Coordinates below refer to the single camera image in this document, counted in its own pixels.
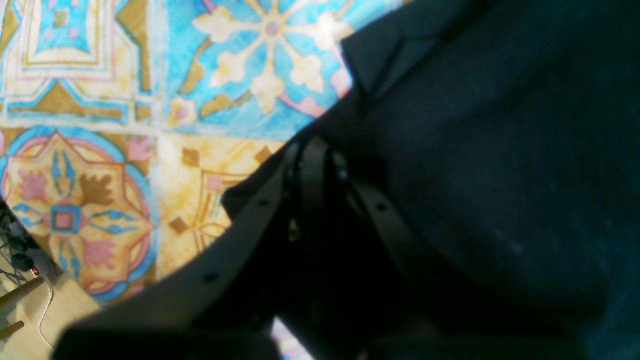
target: cable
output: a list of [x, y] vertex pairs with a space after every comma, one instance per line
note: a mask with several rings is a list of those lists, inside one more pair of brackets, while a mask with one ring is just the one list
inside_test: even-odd
[[44, 278], [44, 283], [47, 285], [47, 289], [49, 289], [49, 303], [47, 304], [47, 307], [45, 307], [44, 312], [42, 313], [42, 317], [40, 318], [40, 323], [38, 324], [38, 331], [40, 332], [40, 336], [42, 337], [42, 339], [47, 343], [47, 345], [51, 349], [53, 349], [53, 345], [51, 345], [49, 340], [47, 340], [47, 338], [45, 338], [44, 335], [42, 334], [42, 320], [44, 320], [44, 316], [47, 314], [47, 311], [49, 311], [49, 307], [53, 302], [53, 285], [51, 285], [48, 278], [46, 277], [43, 277], [43, 278]]

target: wooden stick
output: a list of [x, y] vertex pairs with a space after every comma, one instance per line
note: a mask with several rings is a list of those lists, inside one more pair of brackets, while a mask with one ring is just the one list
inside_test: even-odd
[[15, 334], [16, 331], [20, 330], [23, 327], [24, 327], [24, 322], [17, 322], [7, 327], [5, 330], [0, 331], [0, 340], [8, 338], [9, 336]]
[[0, 297], [0, 309], [2, 309], [4, 306], [20, 300], [25, 294], [28, 294], [37, 289], [40, 285], [42, 285], [43, 282], [43, 278], [36, 277], [35, 279], [27, 282], [25, 285], [22, 285], [21, 288], [17, 288], [6, 294], [5, 296]]

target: black fabric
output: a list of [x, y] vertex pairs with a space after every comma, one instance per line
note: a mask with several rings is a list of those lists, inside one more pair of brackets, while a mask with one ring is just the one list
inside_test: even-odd
[[[640, 358], [638, 19], [637, 0], [418, 0], [344, 42], [355, 89], [292, 142], [344, 149], [429, 246], [593, 358]], [[281, 159], [225, 194], [232, 218]]]

